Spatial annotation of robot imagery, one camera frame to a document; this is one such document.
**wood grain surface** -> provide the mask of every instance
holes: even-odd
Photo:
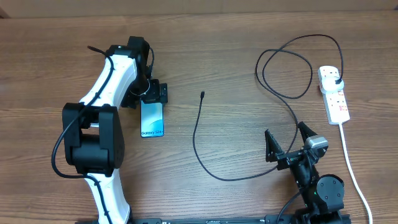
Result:
[[[297,192],[288,170],[238,182],[210,177],[192,148],[192,132],[206,91],[197,149],[207,168],[223,178],[270,169],[264,131],[284,149],[294,135],[287,108],[261,89],[254,66],[265,49],[294,37],[333,36],[345,58],[345,93],[351,120],[344,125],[358,184],[375,223],[396,223],[398,214],[398,13],[303,12],[204,16],[86,17],[0,20],[0,223],[73,223],[97,211],[83,180],[58,177],[50,165],[62,131],[61,110],[77,102],[103,69],[106,50],[143,36],[155,50],[154,77],[169,85],[165,136],[140,137],[140,111],[121,108],[126,156],[121,167],[124,195],[136,218],[261,217],[276,214]],[[320,174],[345,181],[345,209],[353,223],[367,215],[349,176],[337,126],[327,122],[316,70],[340,67],[332,41],[302,39],[289,50],[309,59],[314,79],[308,93],[287,100],[300,121],[326,136],[330,147],[317,164]],[[269,83],[299,95],[308,65],[280,54],[266,69]],[[298,138],[293,150],[302,145]],[[74,174],[57,155],[61,171]],[[302,199],[287,213],[303,207]]]

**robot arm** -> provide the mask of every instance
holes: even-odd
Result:
[[[79,103],[67,103],[62,110],[65,129],[85,108],[80,119],[65,133],[65,157],[79,174],[94,177],[102,191],[106,211],[94,181],[86,178],[94,195],[99,219],[94,223],[131,223],[131,209],[123,195],[119,168],[124,158],[124,138],[119,120],[119,107],[136,108],[140,101],[146,104],[167,103],[167,84],[151,80],[152,65],[147,66],[149,44],[142,37],[130,37],[127,46],[112,45],[110,56],[114,71],[99,97],[91,106],[110,74],[111,62],[105,59],[98,80]],[[82,129],[99,128],[99,134],[83,134]]]

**extension cord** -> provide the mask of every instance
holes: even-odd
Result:
[[[369,224],[373,224],[371,209],[370,209],[368,202],[366,201],[364,195],[362,194],[362,191],[359,188],[358,183],[356,182],[354,172],[353,172],[353,170],[351,168],[351,164],[349,162],[346,141],[345,141],[344,132],[343,132],[343,123],[349,120],[349,113],[348,113],[347,101],[344,96],[343,89],[342,89],[341,85],[339,85],[339,84],[337,84],[335,87],[333,87],[333,85],[329,85],[329,86],[327,86],[326,89],[325,89],[324,85],[322,85],[322,83],[325,83],[324,82],[325,80],[331,80],[332,78],[339,77],[339,76],[340,75],[339,75],[338,69],[336,67],[322,66],[318,69],[320,89],[322,92],[323,101],[325,102],[326,115],[328,116],[329,124],[338,124],[338,126],[340,128],[341,142],[343,144],[344,157],[346,159],[349,174],[353,180],[356,191],[358,192],[359,196],[361,197],[361,199],[366,207],[366,211],[368,212],[368,216],[369,216]]]

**wall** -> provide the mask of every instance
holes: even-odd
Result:
[[[229,12],[393,10],[398,0],[0,0],[0,16],[71,17]]]

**power cord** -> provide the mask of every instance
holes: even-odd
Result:
[[[296,137],[297,137],[297,133],[298,133],[298,131],[299,131],[299,122],[298,122],[298,120],[297,120],[297,117],[296,117],[296,115],[295,115],[293,109],[290,107],[290,105],[289,105],[283,98],[287,98],[287,99],[299,99],[299,98],[302,97],[304,94],[306,94],[306,92],[307,92],[308,89],[310,88],[310,85],[311,85],[311,82],[312,82],[313,70],[312,70],[311,63],[310,63],[305,57],[301,56],[301,55],[298,54],[298,53],[289,51],[289,50],[283,50],[283,48],[286,47],[289,43],[291,43],[291,42],[293,42],[293,41],[295,41],[295,40],[297,40],[297,39],[301,39],[301,38],[304,38],[304,37],[315,37],[315,36],[327,37],[327,38],[331,39],[331,40],[337,45],[338,50],[339,50],[339,53],[340,53],[340,59],[341,59],[341,75],[340,75],[340,79],[338,79],[338,80],[336,81],[336,83],[340,83],[341,80],[342,80],[342,78],[343,78],[343,54],[342,54],[342,52],[341,52],[341,48],[340,48],[340,45],[338,44],[338,42],[337,42],[334,38],[332,38],[331,36],[325,35],[325,34],[310,34],[310,35],[303,35],[303,36],[296,37],[296,38],[294,38],[294,39],[288,41],[286,44],[282,45],[279,49],[267,49],[267,50],[263,51],[263,53],[260,54],[260,56],[259,56],[259,58],[258,58],[258,60],[257,60],[257,63],[256,63],[256,68],[255,68],[255,72],[254,72],[254,73],[255,73],[255,75],[256,75],[257,81],[260,83],[260,85],[261,85],[264,89],[266,89],[267,91],[269,91],[270,93],[272,93],[274,96],[276,96],[278,99],[280,99],[280,100],[288,107],[288,109],[289,109],[290,112],[292,113],[293,119],[294,119],[294,121],[295,121],[295,125],[296,125],[295,134],[294,134],[293,140],[292,140],[292,142],[290,143],[290,146],[289,146],[288,150],[286,151],[286,153],[288,153],[288,152],[291,150],[291,148],[292,148],[292,146],[293,146],[293,144],[294,144],[294,141],[295,141],[295,139],[296,139]],[[258,75],[258,73],[257,73],[257,68],[258,68],[258,66],[259,66],[259,62],[260,62],[261,57],[262,57],[265,53],[267,53],[267,52],[274,52],[274,53],[268,58],[266,64],[265,64],[264,67],[262,68],[262,79],[264,80],[264,83],[266,84],[266,85],[264,85],[264,84],[262,84],[262,82],[261,82],[260,79],[259,79],[259,75]],[[283,95],[283,94],[279,93],[278,91],[274,90],[274,89],[267,83],[266,76],[265,76],[265,69],[266,69],[266,66],[268,65],[269,61],[273,58],[273,56],[274,56],[275,54],[277,54],[278,52],[284,52],[284,53],[296,55],[296,56],[300,57],[301,59],[303,59],[303,60],[308,64],[308,66],[310,67],[310,71],[311,71],[310,81],[309,81],[309,83],[308,83],[307,88],[304,90],[304,92],[303,92],[301,95],[299,95],[299,96],[286,96],[286,95]],[[197,157],[197,159],[198,159],[200,165],[202,166],[202,168],[203,168],[210,176],[212,176],[212,177],[214,177],[214,178],[216,178],[216,179],[218,179],[218,180],[222,180],[222,181],[238,181],[238,180],[252,179],[252,178],[256,178],[256,177],[260,177],[260,176],[266,175],[266,174],[272,172],[273,170],[275,170],[275,169],[276,169],[276,166],[273,167],[273,168],[271,168],[271,169],[269,169],[269,170],[267,170],[267,171],[265,171],[265,172],[263,172],[263,173],[256,174],[256,175],[252,175],[252,176],[249,176],[249,177],[242,177],[242,178],[237,178],[237,179],[224,179],[224,178],[217,177],[216,175],[212,174],[212,173],[205,167],[205,165],[203,165],[203,163],[202,163],[202,161],[200,160],[199,155],[198,155],[198,153],[197,153],[197,149],[196,149],[196,147],[195,147],[195,134],[196,134],[197,127],[198,127],[198,123],[199,123],[201,105],[202,105],[202,101],[203,101],[203,98],[204,98],[204,97],[205,97],[205,92],[203,91],[203,92],[201,92],[201,94],[200,94],[200,105],[199,105],[198,118],[197,118],[197,122],[196,122],[196,125],[195,125],[195,129],[193,130],[193,137],[192,137],[193,151],[195,152],[195,155],[196,155],[196,157]]]
[[[101,53],[101,54],[105,55],[105,57],[111,63],[111,68],[109,70],[109,75],[106,77],[106,80],[102,84],[101,88],[99,88],[99,90],[95,94],[94,98],[78,113],[78,115],[69,123],[69,125],[63,130],[63,132],[59,136],[57,142],[55,143],[54,149],[52,151],[51,166],[52,166],[52,169],[54,170],[54,172],[56,174],[58,174],[60,177],[68,178],[68,179],[87,178],[87,179],[92,180],[94,182],[94,185],[97,186],[98,193],[99,193],[99,198],[101,199],[101,204],[102,204],[102,207],[104,208],[104,214],[106,215],[106,218],[108,219],[109,224],[112,224],[112,220],[111,220],[111,217],[109,216],[108,210],[106,209],[104,195],[102,193],[101,186],[100,186],[100,183],[98,182],[98,180],[95,179],[94,177],[86,175],[86,174],[85,175],[67,175],[67,174],[63,174],[63,173],[61,173],[58,170],[57,165],[55,164],[55,156],[57,155],[58,147],[60,146],[60,144],[62,142],[62,139],[65,137],[65,134],[70,129],[70,126],[80,118],[80,116],[98,99],[98,97],[100,97],[101,92],[104,90],[106,84],[108,84],[109,80],[111,79],[111,76],[112,76],[112,73],[113,73],[113,70],[114,70],[113,61],[112,61],[111,57],[107,53],[105,53],[102,50],[97,49],[95,47],[87,46],[87,48],[92,50],[92,51],[95,51],[95,52],[98,52],[98,53]]]
[[[338,127],[340,129],[341,142],[343,144],[344,157],[346,159],[346,163],[347,163],[349,174],[350,174],[350,176],[351,176],[351,178],[352,178],[352,180],[354,182],[354,186],[355,186],[356,191],[358,192],[359,196],[361,197],[361,200],[362,200],[363,204],[366,207],[366,211],[368,212],[368,217],[369,217],[369,224],[373,224],[373,217],[372,217],[371,208],[369,207],[368,202],[365,199],[365,196],[362,194],[362,191],[359,188],[358,183],[356,182],[353,169],[351,168],[351,163],[349,162],[347,146],[346,146],[346,139],[344,137],[344,131],[343,131],[343,124],[339,123]]]

